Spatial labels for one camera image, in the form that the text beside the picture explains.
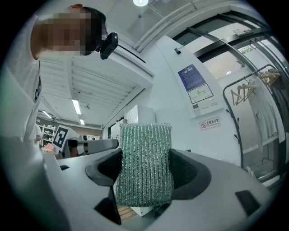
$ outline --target wall sign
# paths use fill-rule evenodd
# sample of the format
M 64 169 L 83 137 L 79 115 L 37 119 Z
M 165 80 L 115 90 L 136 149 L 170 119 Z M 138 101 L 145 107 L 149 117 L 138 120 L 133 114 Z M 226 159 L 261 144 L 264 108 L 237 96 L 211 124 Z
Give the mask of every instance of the wall sign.
M 204 120 L 200 122 L 200 129 L 207 130 L 211 128 L 216 128 L 221 126 L 221 121 L 219 117 L 214 117 L 212 119 Z
M 214 96 L 210 87 L 193 64 L 179 71 L 178 74 L 192 104 Z

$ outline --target clothes rack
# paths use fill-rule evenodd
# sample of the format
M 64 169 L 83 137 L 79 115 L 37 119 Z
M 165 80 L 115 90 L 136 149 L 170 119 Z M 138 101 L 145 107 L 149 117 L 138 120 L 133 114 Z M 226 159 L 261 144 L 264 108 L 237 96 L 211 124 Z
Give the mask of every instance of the clothes rack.
M 235 127 L 236 127 L 236 130 L 237 130 L 237 135 L 238 135 L 238 136 L 236 136 L 236 135 L 234 135 L 234 136 L 238 139 L 238 142 L 239 142 L 239 145 L 240 145 L 240 151 L 241 151 L 241 168 L 244 168 L 244 166 L 243 166 L 243 147 L 242 147 L 242 140 L 241 140 L 241 135 L 240 135 L 240 131 L 239 131 L 239 125 L 238 125 L 238 123 L 237 123 L 237 121 L 236 121 L 236 118 L 235 118 L 235 115 L 234 115 L 234 113 L 233 113 L 233 110 L 232 110 L 232 108 L 231 108 L 231 106 L 230 106 L 230 104 L 229 104 L 229 102 L 228 102 L 228 100 L 227 100 L 227 98 L 226 98 L 225 90 L 226 90 L 227 88 L 235 85 L 236 83 L 239 83 L 239 82 L 241 82 L 242 80 L 247 79 L 248 77 L 250 77 L 250 76 L 252 76 L 252 75 L 260 72 L 261 70 L 263 70 L 264 68 L 266 68 L 266 67 L 268 67 L 268 66 L 270 66 L 270 67 L 272 67 L 272 68 L 275 68 L 273 65 L 267 64 L 267 65 L 265 65 L 265 66 L 263 66 L 263 67 L 255 70 L 255 71 L 253 71 L 252 73 L 250 73 L 250 74 L 248 74 L 248 75 L 246 75 L 246 76 L 238 79 L 237 81 L 235 81 L 235 82 L 227 85 L 227 86 L 223 89 L 223 97 L 224 97 L 224 99 L 225 99 L 225 101 L 226 101 L 226 104 L 227 104 L 227 106 L 228 106 L 228 108 L 229 108 L 229 111 L 227 110 L 227 112 L 229 112 L 229 113 L 231 114 L 231 117 L 232 117 L 233 120 L 234 120 Z

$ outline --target green scrubbing sponge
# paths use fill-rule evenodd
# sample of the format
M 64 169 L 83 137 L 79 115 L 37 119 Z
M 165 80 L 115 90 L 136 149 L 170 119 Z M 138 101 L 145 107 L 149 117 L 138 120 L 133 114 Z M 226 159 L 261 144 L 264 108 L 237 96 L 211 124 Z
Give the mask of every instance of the green scrubbing sponge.
M 151 207 L 171 201 L 170 124 L 120 124 L 122 161 L 117 182 L 119 205 Z

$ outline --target wooden surface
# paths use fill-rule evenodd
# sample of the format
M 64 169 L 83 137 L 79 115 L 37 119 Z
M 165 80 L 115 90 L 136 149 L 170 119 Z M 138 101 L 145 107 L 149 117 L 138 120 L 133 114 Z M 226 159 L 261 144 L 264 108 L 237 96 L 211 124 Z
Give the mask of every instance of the wooden surface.
M 118 206 L 117 210 L 121 217 L 121 222 L 131 219 L 132 217 L 137 215 L 137 213 L 133 211 L 130 207 Z

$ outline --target blue poster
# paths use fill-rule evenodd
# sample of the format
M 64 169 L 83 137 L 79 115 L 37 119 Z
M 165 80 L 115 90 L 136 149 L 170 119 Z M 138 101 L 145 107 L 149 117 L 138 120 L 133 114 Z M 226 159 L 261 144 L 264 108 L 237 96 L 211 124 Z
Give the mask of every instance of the blue poster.
M 206 83 L 193 64 L 189 65 L 178 73 L 187 92 Z

